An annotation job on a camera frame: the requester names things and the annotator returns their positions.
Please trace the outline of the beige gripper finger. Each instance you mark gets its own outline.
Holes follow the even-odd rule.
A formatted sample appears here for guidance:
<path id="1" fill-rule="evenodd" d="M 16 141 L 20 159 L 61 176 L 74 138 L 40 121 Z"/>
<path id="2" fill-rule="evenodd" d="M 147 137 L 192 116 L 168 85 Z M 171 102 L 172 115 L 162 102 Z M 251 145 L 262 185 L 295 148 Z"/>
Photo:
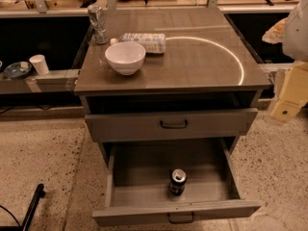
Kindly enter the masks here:
<path id="1" fill-rule="evenodd" d="M 271 104 L 269 115 L 289 122 L 308 103 L 308 63 L 294 62 L 283 74 L 282 86 Z"/>

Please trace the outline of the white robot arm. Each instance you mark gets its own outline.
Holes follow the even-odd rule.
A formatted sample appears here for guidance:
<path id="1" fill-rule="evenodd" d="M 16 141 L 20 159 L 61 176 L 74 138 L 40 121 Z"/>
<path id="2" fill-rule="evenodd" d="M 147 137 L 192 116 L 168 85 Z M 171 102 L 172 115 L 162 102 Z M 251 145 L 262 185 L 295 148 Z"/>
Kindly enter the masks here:
<path id="1" fill-rule="evenodd" d="M 289 122 L 308 103 L 308 0 L 301 0 L 287 18 L 267 30 L 262 41 L 281 42 L 283 54 L 294 60 L 270 107 L 273 119 Z"/>

